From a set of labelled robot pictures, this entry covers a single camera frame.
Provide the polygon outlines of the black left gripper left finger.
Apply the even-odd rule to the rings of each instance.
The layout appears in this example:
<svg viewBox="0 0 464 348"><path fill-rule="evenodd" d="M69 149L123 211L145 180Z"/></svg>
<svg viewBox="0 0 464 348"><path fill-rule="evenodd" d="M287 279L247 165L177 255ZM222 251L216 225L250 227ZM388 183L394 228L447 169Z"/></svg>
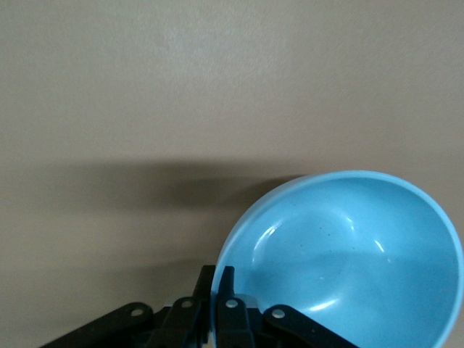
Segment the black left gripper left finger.
<svg viewBox="0 0 464 348"><path fill-rule="evenodd" d="M210 330L214 265L204 265L193 294L155 312L131 302L45 344L45 347L202 347Z"/></svg>

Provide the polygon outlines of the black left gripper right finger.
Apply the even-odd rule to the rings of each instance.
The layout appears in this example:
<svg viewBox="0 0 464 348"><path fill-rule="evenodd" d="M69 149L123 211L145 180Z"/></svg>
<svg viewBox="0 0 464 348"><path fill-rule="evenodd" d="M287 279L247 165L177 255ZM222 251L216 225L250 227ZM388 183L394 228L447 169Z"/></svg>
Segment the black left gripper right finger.
<svg viewBox="0 0 464 348"><path fill-rule="evenodd" d="M215 300L217 347L353 347L354 344L293 307L274 305L264 312L234 291L235 269L224 268Z"/></svg>

